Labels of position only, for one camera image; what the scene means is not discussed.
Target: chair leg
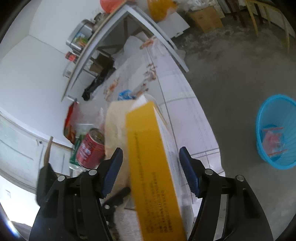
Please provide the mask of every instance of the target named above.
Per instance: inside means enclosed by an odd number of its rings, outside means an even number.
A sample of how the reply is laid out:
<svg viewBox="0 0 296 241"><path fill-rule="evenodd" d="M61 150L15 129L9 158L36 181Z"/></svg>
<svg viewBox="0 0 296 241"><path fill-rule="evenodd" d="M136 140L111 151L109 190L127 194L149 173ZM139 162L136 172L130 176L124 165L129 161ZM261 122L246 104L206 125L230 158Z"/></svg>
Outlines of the chair leg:
<svg viewBox="0 0 296 241"><path fill-rule="evenodd" d="M234 20L237 20L237 17L236 17L236 15L235 15L235 13L233 12L230 3L228 2L228 0L225 0L225 2L226 2L227 6L228 6L228 8L229 8L229 10L230 10L230 13L231 13L233 19L234 19Z"/></svg>
<svg viewBox="0 0 296 241"><path fill-rule="evenodd" d="M250 17L251 17L252 22L253 22L253 25L254 25L254 29L255 29L256 35L257 35L257 37L258 37L258 27L257 27L256 20L255 20L255 18L254 18L254 14L253 14L253 12L252 12L252 10L251 10L251 8L250 8L250 5L249 5L248 0L246 0L246 5L247 5L247 8L248 8L248 11L249 11Z"/></svg>
<svg viewBox="0 0 296 241"><path fill-rule="evenodd" d="M255 5L256 11L257 11L257 13L258 13L258 17L259 17L260 24L263 24L263 18L262 18L262 15L261 15L261 12L260 12L259 6L258 6L257 3L254 3L254 5Z"/></svg>
<svg viewBox="0 0 296 241"><path fill-rule="evenodd" d="M231 0L231 1L232 1L233 5L234 5L235 10L237 11L237 14L239 16L239 20L240 20L242 26L245 28L246 23L244 22L244 18L242 17L242 13L241 13L241 11L239 9L238 0Z"/></svg>
<svg viewBox="0 0 296 241"><path fill-rule="evenodd" d="M283 19L283 22L284 22L284 28L285 28L285 32L286 32L286 41L287 41L287 54L289 54L289 52L290 52L290 34L289 34L288 26L286 24L285 17L283 14L281 14L281 18Z"/></svg>
<svg viewBox="0 0 296 241"><path fill-rule="evenodd" d="M265 14L267 17L268 24L269 24L269 26L271 26L269 11L267 10L267 7L265 7L265 6L264 6L264 11L265 11Z"/></svg>

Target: yellow box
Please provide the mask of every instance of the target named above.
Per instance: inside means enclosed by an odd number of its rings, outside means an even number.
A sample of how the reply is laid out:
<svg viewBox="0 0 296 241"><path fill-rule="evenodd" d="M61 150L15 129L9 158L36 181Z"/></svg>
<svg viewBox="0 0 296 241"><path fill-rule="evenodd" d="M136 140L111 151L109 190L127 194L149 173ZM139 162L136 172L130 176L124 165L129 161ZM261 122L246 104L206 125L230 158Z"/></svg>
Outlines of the yellow box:
<svg viewBox="0 0 296 241"><path fill-rule="evenodd" d="M192 199L175 143L149 102L126 115L131 189L144 241L187 241Z"/></svg>

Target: blue basket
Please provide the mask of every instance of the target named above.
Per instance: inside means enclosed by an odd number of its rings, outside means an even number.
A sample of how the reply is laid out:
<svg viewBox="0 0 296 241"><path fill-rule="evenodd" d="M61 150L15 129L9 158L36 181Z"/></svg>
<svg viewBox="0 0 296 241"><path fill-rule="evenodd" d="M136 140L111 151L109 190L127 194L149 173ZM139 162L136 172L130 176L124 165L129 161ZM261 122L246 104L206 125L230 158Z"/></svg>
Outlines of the blue basket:
<svg viewBox="0 0 296 241"><path fill-rule="evenodd" d="M281 129L280 142L285 151L267 155L262 142L266 130ZM269 97L260 107L256 120L257 150L260 157L277 169L296 165L296 102L284 95Z"/></svg>

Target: gray floor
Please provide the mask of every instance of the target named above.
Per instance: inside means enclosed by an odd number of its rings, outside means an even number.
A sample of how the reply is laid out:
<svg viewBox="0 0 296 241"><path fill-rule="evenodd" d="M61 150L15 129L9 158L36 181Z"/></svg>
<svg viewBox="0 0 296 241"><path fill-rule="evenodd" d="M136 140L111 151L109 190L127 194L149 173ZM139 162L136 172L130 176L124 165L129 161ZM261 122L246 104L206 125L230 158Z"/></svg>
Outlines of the gray floor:
<svg viewBox="0 0 296 241"><path fill-rule="evenodd" d="M226 176L245 176L277 238L296 212L296 168L277 170L261 160L255 119L271 95L296 99L295 40L286 55L282 29L265 22L257 38L247 13L244 18L248 28L228 15L224 29L203 34L190 28L175 43L187 52L185 76L216 136Z"/></svg>

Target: red can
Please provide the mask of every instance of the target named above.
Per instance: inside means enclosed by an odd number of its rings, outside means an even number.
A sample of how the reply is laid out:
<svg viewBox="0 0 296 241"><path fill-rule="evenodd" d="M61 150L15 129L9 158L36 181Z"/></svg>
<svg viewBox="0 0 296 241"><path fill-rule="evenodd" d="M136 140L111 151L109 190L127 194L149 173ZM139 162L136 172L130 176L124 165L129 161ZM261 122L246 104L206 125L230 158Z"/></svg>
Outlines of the red can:
<svg viewBox="0 0 296 241"><path fill-rule="evenodd" d="M97 128L92 128L80 144L76 154L77 162L86 169L95 168L105 156L105 136Z"/></svg>

